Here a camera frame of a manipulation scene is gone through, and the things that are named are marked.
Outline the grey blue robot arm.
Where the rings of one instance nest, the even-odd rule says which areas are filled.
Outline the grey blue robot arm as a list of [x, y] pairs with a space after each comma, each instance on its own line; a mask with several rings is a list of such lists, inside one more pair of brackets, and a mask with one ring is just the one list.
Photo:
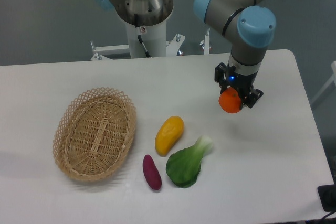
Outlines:
[[[114, 8], [130, 26], [129, 47], [133, 58], [166, 56], [166, 33], [149, 38], [150, 27], [170, 17], [173, 0], [96, 0], [103, 9]], [[215, 68], [214, 80], [221, 91], [238, 93], [239, 106], [252, 108], [263, 96], [254, 88], [259, 71], [276, 28], [276, 18], [262, 0], [194, 0], [194, 14], [216, 30], [232, 45], [228, 63]]]

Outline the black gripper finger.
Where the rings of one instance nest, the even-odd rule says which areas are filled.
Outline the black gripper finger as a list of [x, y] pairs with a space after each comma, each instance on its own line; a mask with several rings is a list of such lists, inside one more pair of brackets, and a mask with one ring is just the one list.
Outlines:
[[220, 63], [215, 67], [214, 80], [220, 87], [220, 93], [223, 93], [229, 86], [226, 79], [227, 66], [224, 63]]
[[245, 106], [251, 109], [263, 95], [264, 93], [261, 90], [254, 89], [253, 87], [241, 89], [239, 91], [239, 98], [241, 100], [240, 109]]

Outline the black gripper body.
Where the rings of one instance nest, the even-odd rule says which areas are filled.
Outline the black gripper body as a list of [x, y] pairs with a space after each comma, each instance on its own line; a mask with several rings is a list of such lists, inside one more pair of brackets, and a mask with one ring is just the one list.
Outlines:
[[235, 66], [229, 66], [229, 64], [222, 63], [223, 69], [223, 83], [222, 92], [228, 87], [234, 88], [237, 92], [242, 92], [243, 97], [258, 97], [258, 91], [254, 89], [254, 81], [258, 71], [253, 74], [243, 75], [236, 72]]

